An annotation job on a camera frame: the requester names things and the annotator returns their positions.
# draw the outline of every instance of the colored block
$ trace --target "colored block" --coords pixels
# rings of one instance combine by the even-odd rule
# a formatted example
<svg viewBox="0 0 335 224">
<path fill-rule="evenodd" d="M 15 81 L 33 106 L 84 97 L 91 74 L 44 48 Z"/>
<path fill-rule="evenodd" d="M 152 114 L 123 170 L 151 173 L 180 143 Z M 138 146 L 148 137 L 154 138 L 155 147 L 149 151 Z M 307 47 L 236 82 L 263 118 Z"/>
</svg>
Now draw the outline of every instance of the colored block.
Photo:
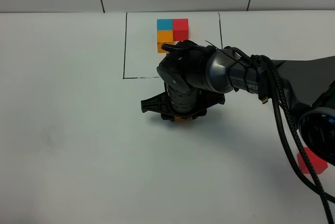
<svg viewBox="0 0 335 224">
<path fill-rule="evenodd" d="M 173 19 L 173 41 L 188 40 L 188 19 Z"/>
<path fill-rule="evenodd" d="M 162 50 L 162 44 L 167 43 L 167 44 L 173 44 L 173 42 L 158 42 L 157 43 L 157 52 L 158 53 L 168 53 L 166 50 Z"/>
<path fill-rule="evenodd" d="M 308 147 L 304 148 L 309 160 L 312 163 L 312 166 L 314 167 L 314 170 L 317 174 L 321 174 L 325 169 L 328 167 L 327 161 L 321 159 L 319 156 L 314 154 Z M 309 170 L 303 160 L 303 157 L 300 153 L 298 153 L 298 165 L 303 174 L 309 174 Z"/>
<path fill-rule="evenodd" d="M 157 42 L 173 42 L 173 31 L 172 30 L 158 30 L 157 31 Z"/>
<path fill-rule="evenodd" d="M 157 19 L 157 30 L 173 30 L 172 19 Z"/>
</svg>

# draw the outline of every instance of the red cube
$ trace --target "red cube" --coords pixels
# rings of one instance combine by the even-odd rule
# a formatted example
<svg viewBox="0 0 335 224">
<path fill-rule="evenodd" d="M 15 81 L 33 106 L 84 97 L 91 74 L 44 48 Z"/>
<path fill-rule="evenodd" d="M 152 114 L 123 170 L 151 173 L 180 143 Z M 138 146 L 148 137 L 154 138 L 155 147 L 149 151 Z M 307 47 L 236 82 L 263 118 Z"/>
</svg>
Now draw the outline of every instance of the red cube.
<svg viewBox="0 0 335 224">
<path fill-rule="evenodd" d="M 173 19 L 173 41 L 188 40 L 188 19 Z"/>
<path fill-rule="evenodd" d="M 304 147 L 304 149 L 317 174 L 321 174 L 325 169 L 327 169 L 327 161 L 319 158 L 319 156 L 314 154 L 308 147 Z M 309 174 L 309 170 L 303 160 L 301 153 L 298 153 L 298 165 L 303 174 Z"/>
</svg>

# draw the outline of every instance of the yellow cube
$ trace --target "yellow cube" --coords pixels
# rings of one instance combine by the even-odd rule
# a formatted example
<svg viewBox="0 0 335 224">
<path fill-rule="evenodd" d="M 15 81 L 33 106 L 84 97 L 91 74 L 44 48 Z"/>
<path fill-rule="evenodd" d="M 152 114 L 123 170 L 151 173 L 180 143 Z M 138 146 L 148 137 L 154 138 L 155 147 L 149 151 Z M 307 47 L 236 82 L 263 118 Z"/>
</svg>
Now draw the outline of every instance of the yellow cube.
<svg viewBox="0 0 335 224">
<path fill-rule="evenodd" d="M 158 30 L 157 42 L 173 42 L 173 30 Z"/>
<path fill-rule="evenodd" d="M 163 43 L 173 44 L 173 42 L 158 42 L 157 43 L 157 52 L 158 53 L 168 53 L 166 50 L 162 50 L 162 44 Z"/>
</svg>

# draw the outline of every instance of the orange cube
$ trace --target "orange cube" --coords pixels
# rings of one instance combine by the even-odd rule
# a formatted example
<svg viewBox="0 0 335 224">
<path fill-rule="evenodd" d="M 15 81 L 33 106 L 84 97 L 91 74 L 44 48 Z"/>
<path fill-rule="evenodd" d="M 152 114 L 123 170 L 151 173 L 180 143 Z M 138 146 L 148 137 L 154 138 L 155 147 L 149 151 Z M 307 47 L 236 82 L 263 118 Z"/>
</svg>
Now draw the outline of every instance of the orange cube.
<svg viewBox="0 0 335 224">
<path fill-rule="evenodd" d="M 173 42 L 173 30 L 158 30 L 157 42 Z"/>
</svg>

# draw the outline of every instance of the white tabletop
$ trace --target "white tabletop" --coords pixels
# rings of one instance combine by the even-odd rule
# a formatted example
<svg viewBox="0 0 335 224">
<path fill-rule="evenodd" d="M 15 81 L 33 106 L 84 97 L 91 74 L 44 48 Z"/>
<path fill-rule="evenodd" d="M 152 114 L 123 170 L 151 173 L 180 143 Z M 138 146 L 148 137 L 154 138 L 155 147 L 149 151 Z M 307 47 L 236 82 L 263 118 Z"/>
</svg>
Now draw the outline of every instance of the white tabletop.
<svg viewBox="0 0 335 224">
<path fill-rule="evenodd" d="M 220 13 L 222 39 L 274 59 L 327 57 L 334 16 Z M 129 31 L 139 33 L 129 21 L 125 68 L 138 43 Z M 285 157 L 270 103 L 239 91 L 189 124 L 142 114 L 140 100 L 163 82 L 122 79 L 125 27 L 125 14 L 0 15 L 1 223 L 326 223 Z M 331 194 L 334 175 L 320 175 Z"/>
</svg>

